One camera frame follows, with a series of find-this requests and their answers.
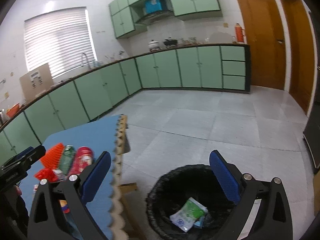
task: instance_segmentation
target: window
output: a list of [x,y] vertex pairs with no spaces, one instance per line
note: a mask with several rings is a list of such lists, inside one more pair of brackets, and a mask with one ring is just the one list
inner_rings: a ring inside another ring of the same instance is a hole
[[55,78],[97,59],[85,7],[36,16],[26,20],[24,28],[28,71],[49,63]]

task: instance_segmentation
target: tile floor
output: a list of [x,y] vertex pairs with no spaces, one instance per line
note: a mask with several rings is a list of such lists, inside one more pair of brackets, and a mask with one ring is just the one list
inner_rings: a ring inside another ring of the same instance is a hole
[[[252,87],[251,94],[191,90],[141,91],[109,115],[126,114],[131,152],[124,155],[122,183],[137,182],[126,195],[148,239],[144,199],[157,179],[186,164],[209,164],[217,149],[227,162],[256,179],[283,181],[290,203],[293,239],[312,222],[310,159],[302,141],[307,117],[285,91]],[[239,239],[258,210],[257,201]]]

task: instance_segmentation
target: white pot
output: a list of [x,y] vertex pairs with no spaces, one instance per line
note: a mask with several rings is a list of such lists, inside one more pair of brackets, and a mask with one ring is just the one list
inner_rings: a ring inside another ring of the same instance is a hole
[[151,40],[151,41],[148,43],[148,46],[149,46],[149,49],[158,48],[158,47],[159,47],[159,41]]

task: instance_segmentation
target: cardboard box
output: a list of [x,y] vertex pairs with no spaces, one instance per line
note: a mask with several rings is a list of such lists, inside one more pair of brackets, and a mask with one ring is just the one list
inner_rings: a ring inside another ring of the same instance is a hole
[[313,189],[315,193],[315,216],[320,211],[320,171],[313,177]]
[[27,103],[49,90],[54,85],[49,64],[29,71],[20,78],[20,84]]

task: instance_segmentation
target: blue gripper pad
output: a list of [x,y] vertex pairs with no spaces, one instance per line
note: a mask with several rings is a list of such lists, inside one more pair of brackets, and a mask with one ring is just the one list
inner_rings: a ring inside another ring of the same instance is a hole
[[87,166],[85,169],[90,170],[90,174],[87,179],[82,184],[82,195],[81,202],[85,205],[88,202],[91,202],[94,199],[104,177],[111,166],[111,157],[110,153],[103,152],[96,163],[92,164],[93,169],[91,169],[91,165]]
[[237,205],[240,201],[239,184],[227,168],[226,161],[218,154],[215,151],[210,153],[209,163],[211,170],[216,176],[227,199]]

